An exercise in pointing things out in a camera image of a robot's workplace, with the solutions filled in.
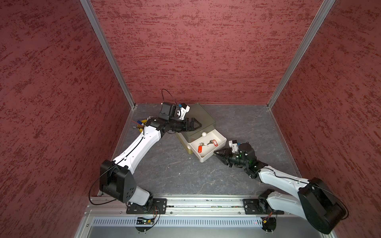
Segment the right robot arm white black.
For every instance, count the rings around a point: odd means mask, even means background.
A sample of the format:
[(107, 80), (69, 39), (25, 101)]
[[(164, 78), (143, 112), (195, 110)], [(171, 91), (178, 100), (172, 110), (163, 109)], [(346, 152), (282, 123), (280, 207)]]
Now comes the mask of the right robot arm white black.
[(306, 179), (279, 171), (257, 159), (249, 143), (230, 141), (229, 146), (214, 155), (226, 166), (242, 168), (252, 179), (280, 189), (268, 189), (258, 197), (258, 209), (267, 214), (263, 228), (276, 211), (290, 213), (307, 220), (323, 234), (349, 217), (346, 205), (319, 178)]

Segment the white drawer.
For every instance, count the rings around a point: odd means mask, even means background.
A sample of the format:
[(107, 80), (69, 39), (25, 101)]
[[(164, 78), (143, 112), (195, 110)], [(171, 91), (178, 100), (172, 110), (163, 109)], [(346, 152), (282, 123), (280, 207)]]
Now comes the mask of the white drawer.
[[(207, 145), (210, 140), (215, 139), (218, 143), (218, 147), (215, 147), (214, 145)], [(203, 142), (204, 147), (202, 149), (202, 153), (198, 153), (198, 145)], [(195, 141), (188, 144), (188, 147), (192, 149), (195, 156), (198, 158), (198, 160), (203, 163), (207, 159), (209, 159), (211, 156), (214, 155), (215, 150), (222, 149), (227, 142), (227, 138), (225, 138), (220, 132), (217, 130), (213, 130), (209, 133), (203, 132), (201, 137), (199, 139), (196, 139)]]

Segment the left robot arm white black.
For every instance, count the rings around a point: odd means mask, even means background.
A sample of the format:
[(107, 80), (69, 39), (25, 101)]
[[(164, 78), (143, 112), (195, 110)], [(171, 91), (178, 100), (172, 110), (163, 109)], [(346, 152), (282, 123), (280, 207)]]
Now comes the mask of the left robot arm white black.
[(186, 114), (191, 107), (185, 103), (162, 103), (157, 117), (150, 117), (142, 124), (142, 132), (134, 142), (112, 161), (100, 166), (99, 190), (122, 203), (147, 206), (151, 193), (140, 188), (134, 173), (147, 152), (168, 132), (196, 131), (202, 124)]

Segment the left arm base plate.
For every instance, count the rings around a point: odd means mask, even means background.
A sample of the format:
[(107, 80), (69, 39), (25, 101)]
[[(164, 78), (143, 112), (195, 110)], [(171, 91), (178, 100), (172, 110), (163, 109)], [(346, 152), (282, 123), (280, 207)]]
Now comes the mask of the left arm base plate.
[(163, 215), (166, 213), (167, 199), (151, 198), (146, 205), (138, 205), (136, 203), (128, 203), (127, 214), (142, 214), (142, 215)]

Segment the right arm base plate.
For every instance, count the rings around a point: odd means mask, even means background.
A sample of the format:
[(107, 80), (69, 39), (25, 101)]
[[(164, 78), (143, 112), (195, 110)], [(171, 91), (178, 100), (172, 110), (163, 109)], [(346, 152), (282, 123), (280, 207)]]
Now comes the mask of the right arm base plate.
[(284, 211), (272, 209), (266, 200), (243, 199), (243, 207), (246, 215), (284, 215)]

